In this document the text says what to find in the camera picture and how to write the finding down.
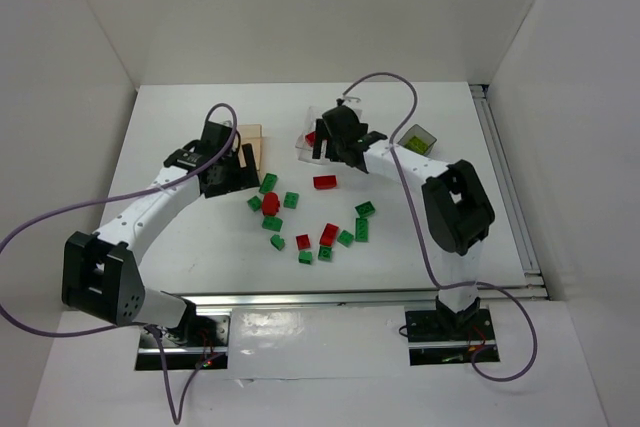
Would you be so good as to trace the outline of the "red long lego brick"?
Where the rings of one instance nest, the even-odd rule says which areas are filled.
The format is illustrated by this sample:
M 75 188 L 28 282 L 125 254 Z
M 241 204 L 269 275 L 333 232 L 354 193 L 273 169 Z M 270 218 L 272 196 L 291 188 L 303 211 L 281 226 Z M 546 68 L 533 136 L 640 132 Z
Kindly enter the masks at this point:
M 306 143 L 311 147 L 314 146 L 315 139 L 316 139 L 316 133 L 315 132 L 310 132 L 305 136 Z

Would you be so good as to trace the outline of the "clear plastic container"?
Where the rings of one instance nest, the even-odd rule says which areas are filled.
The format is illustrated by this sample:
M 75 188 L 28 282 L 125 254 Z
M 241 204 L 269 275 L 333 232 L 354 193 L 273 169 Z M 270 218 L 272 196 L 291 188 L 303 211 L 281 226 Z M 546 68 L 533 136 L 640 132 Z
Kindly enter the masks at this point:
M 314 165 L 328 165 L 330 163 L 330 160 L 326 156 L 328 146 L 326 140 L 323 140 L 320 144 L 319 157 L 314 157 L 316 121 L 321 118 L 322 113 L 323 110 L 315 106 L 310 106 L 306 110 L 302 128 L 294 146 L 298 161 Z

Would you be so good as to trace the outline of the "red curved lego brick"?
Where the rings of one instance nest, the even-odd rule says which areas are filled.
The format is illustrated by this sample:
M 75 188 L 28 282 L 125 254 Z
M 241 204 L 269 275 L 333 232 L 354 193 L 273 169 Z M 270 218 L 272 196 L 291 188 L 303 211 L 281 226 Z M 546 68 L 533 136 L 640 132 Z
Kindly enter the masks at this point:
M 313 177 L 313 186 L 316 190 L 329 190 L 337 187 L 335 175 L 322 175 Z

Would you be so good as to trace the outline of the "wooden box container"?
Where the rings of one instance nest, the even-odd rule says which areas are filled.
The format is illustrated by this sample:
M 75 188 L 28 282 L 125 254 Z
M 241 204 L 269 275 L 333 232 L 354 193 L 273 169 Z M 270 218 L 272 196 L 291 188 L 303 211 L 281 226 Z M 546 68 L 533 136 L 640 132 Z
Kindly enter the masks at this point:
M 263 147 L 263 128 L 261 124 L 243 124 L 237 128 L 238 138 L 234 143 L 234 148 L 238 151 L 240 166 L 246 166 L 246 159 L 242 152 L 242 146 L 250 145 L 253 152 L 256 171 L 261 176 L 261 159 Z

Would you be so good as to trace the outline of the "red round lego piece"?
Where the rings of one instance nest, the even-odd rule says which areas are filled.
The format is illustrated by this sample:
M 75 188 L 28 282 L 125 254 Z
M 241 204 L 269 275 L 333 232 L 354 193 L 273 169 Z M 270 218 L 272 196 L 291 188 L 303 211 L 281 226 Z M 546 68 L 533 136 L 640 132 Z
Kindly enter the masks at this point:
M 262 200 L 261 210 L 265 216 L 276 216 L 280 209 L 280 200 L 275 192 L 267 192 Z

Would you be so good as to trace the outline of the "green square lego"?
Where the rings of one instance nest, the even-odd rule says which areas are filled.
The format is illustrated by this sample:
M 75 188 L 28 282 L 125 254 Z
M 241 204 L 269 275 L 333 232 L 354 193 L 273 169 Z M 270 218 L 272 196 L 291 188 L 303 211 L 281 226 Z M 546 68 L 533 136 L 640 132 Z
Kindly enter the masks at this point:
M 285 193 L 283 199 L 283 207 L 288 209 L 295 209 L 299 201 L 299 194 L 296 192 L 288 191 Z

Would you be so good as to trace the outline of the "yellow-green long lego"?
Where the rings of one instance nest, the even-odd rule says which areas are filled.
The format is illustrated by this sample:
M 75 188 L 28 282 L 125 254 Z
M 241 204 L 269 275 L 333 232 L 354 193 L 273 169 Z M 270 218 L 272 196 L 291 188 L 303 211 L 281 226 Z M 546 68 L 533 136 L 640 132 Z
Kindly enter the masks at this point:
M 404 144 L 404 147 L 420 155 L 426 155 L 429 151 L 429 143 L 418 136 L 409 138 Z

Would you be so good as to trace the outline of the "dark smoked plastic container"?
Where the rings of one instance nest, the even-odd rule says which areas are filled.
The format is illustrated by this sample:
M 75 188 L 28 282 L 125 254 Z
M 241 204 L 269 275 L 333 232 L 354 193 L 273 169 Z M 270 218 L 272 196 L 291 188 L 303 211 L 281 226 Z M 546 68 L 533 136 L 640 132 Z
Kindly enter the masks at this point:
M 437 138 L 419 124 L 411 126 L 401 137 L 399 144 L 414 153 L 428 156 Z

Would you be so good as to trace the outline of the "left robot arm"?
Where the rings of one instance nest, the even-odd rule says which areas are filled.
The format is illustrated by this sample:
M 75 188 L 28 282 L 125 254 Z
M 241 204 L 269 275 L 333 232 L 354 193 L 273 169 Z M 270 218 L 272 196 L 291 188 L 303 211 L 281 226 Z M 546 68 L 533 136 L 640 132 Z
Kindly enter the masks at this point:
M 200 138 L 164 161 L 150 194 L 95 232 L 76 232 L 64 248 L 61 298 L 71 308 L 115 326 L 152 325 L 179 344 L 194 342 L 214 322 L 183 297 L 147 288 L 139 266 L 165 228 L 201 197 L 258 186 L 254 150 L 231 127 L 207 121 Z

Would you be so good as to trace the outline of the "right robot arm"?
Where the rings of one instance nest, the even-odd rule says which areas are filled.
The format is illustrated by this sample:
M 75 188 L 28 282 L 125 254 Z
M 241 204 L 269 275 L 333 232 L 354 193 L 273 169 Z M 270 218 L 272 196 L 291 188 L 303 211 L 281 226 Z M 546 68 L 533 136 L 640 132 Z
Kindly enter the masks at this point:
M 436 311 L 462 324 L 479 309 L 478 267 L 482 242 L 495 221 L 495 211 L 474 166 L 434 160 L 390 142 L 371 131 L 346 105 L 328 110 L 315 121 L 312 157 L 341 162 L 366 174 L 399 182 L 406 195 L 422 195 L 431 239 L 442 252 L 450 278 L 437 281 Z

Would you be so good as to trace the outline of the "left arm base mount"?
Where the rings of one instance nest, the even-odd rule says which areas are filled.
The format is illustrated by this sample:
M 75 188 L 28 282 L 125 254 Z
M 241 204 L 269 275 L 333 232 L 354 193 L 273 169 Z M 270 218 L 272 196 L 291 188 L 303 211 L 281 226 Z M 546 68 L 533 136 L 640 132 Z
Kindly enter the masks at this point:
M 226 370 L 231 327 L 229 312 L 216 311 L 200 320 L 193 331 L 179 339 L 166 329 L 160 330 L 160 339 L 169 371 Z M 143 331 L 139 337 L 134 365 L 136 371 L 161 371 L 160 349 L 151 333 Z

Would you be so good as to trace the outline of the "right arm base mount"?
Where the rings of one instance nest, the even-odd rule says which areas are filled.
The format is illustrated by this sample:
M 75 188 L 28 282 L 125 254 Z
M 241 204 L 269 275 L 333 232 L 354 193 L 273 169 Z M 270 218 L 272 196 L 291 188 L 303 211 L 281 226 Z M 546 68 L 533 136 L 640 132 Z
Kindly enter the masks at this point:
M 474 354 L 477 363 L 500 360 L 491 313 L 486 306 L 481 306 L 470 321 L 453 331 L 439 320 L 434 301 L 409 304 L 404 307 L 397 333 L 406 341 L 412 367 L 470 364 Z

